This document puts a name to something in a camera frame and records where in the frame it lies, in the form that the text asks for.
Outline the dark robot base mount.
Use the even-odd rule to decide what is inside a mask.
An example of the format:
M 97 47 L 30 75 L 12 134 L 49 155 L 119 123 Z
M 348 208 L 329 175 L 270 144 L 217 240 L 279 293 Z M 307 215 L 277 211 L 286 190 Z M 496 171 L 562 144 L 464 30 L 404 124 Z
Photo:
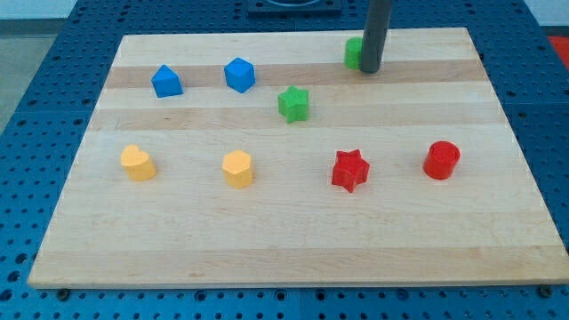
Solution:
M 339 13 L 341 0 L 246 0 L 247 14 L 264 16 L 269 14 Z

